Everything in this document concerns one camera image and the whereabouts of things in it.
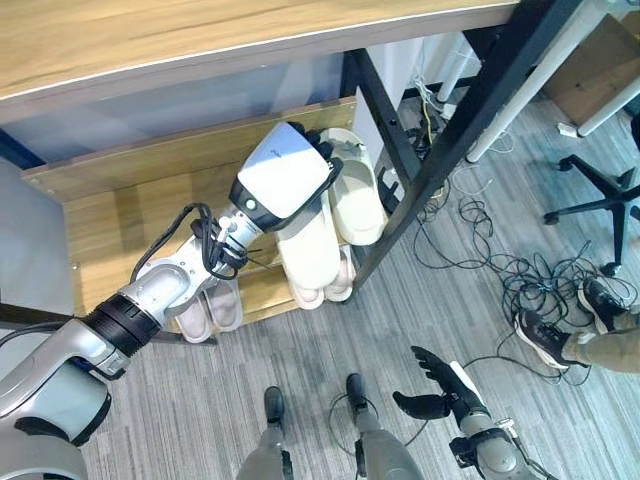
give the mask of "office chair base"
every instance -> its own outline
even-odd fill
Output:
[[[600,267],[600,273],[602,273],[605,277],[615,277],[620,271],[620,265],[616,262],[607,263]]]
[[[604,195],[602,200],[583,203],[549,212],[544,216],[546,225],[555,225],[562,215],[608,210],[613,216],[614,261],[604,265],[600,271],[608,277],[615,276],[620,270],[627,250],[627,224],[629,217],[640,221],[640,208],[631,206],[640,198],[640,186],[629,189],[634,183],[638,170],[631,168],[619,176],[606,175],[576,155],[570,155],[558,162],[557,168],[566,172],[576,167]]]
[[[561,172],[568,172],[571,169],[573,169],[573,164],[571,163],[569,158],[563,158],[558,162],[558,170],[560,170]]]
[[[545,225],[555,225],[560,221],[560,216],[556,212],[547,213],[544,216]]]

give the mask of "chair caster wheel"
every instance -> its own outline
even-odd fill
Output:
[[[547,213],[544,216],[544,224],[545,225],[555,225],[559,221],[560,221],[560,216],[555,212]]]
[[[621,266],[622,265],[620,265],[619,263],[615,263],[615,262],[607,263],[605,266],[600,268],[600,272],[605,277],[615,277],[616,274],[620,271],[620,267]]]
[[[573,168],[573,163],[571,163],[568,159],[563,158],[558,162],[558,170],[561,172],[568,172]]]

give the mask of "cardboard box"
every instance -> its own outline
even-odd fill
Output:
[[[577,125],[640,77],[640,41],[627,28],[607,15],[544,86]]]

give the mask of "white slipper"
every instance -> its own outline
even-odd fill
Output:
[[[327,192],[276,232],[276,241],[290,283],[304,290],[329,285],[340,271],[340,247]]]
[[[293,295],[293,299],[296,301],[298,307],[303,310],[314,310],[322,305],[322,302],[324,302],[324,291],[321,288],[302,288],[293,283],[288,276],[287,279],[289,280],[291,295]]]
[[[340,273],[324,287],[324,298],[331,302],[344,302],[353,292],[353,280],[356,278],[356,269],[351,261],[351,247],[340,247]]]
[[[238,292],[238,281],[220,280],[206,290],[207,304],[213,323],[221,332],[231,332],[242,325],[242,303]]]
[[[332,155],[343,162],[329,190],[340,235],[352,245],[377,242],[385,217],[367,148],[356,134],[343,128],[323,130],[320,140],[332,144]]]
[[[187,310],[176,316],[176,322],[187,342],[201,343],[211,336],[213,322],[203,293],[198,294],[196,301]]]

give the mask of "khaki pants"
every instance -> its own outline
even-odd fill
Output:
[[[616,318],[616,330],[604,335],[578,332],[569,337],[562,356],[616,372],[640,373],[640,314]]]

